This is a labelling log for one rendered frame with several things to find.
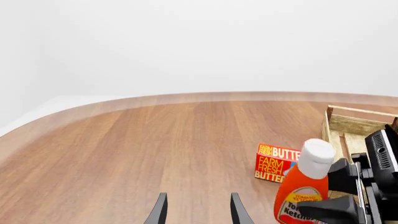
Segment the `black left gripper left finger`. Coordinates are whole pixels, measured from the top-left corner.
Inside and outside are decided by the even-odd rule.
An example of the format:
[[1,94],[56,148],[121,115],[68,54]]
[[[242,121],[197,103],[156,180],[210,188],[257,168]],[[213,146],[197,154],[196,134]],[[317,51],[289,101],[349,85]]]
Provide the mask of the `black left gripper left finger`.
[[167,209],[167,194],[162,192],[159,194],[159,197],[144,224],[165,224],[167,219]]

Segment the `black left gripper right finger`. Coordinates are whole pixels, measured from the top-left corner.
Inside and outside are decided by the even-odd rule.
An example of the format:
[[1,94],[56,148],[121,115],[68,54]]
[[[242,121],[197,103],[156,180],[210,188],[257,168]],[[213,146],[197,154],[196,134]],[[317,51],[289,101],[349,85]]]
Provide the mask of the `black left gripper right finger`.
[[231,193],[230,211],[232,224],[254,224],[236,192]]

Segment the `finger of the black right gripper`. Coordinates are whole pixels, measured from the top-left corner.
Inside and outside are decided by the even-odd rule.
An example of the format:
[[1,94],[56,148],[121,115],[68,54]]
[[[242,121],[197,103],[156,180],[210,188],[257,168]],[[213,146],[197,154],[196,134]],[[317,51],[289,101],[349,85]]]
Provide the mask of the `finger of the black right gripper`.
[[328,171],[328,189],[346,194],[357,194],[358,173],[356,166],[346,158],[337,160]]
[[303,201],[297,208],[305,217],[327,224],[361,224],[361,211],[352,195],[322,201]]

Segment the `red tomato ketchup bottle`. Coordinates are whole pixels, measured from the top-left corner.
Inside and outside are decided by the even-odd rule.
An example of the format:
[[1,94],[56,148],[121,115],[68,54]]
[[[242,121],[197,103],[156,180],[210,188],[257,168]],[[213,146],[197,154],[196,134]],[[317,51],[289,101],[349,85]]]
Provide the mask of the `red tomato ketchup bottle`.
[[280,224],[325,224],[299,212],[298,203],[328,198],[328,171],[335,159],[333,146],[322,139],[304,142],[300,157],[280,184],[274,217]]

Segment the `wooden slat tray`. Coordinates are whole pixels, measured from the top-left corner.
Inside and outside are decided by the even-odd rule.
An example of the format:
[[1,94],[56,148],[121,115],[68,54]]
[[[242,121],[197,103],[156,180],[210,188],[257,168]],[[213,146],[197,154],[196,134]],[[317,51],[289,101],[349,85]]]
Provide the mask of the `wooden slat tray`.
[[398,114],[329,105],[323,115],[321,134],[335,149],[335,160],[367,153],[365,138],[390,124],[398,132]]

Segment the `flat black plate on stalk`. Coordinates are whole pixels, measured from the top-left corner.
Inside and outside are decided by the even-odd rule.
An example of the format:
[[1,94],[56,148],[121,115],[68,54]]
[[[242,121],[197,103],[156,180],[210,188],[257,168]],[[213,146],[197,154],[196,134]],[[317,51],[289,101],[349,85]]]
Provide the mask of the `flat black plate on stalk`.
[[398,173],[398,134],[390,124],[365,138],[366,149],[374,172]]

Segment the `red butter box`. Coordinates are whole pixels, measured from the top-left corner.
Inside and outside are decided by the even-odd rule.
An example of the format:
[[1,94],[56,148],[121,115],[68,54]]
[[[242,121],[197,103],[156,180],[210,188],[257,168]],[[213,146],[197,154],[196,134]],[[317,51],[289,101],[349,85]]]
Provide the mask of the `red butter box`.
[[254,176],[257,179],[281,183],[296,165],[301,151],[259,143]]

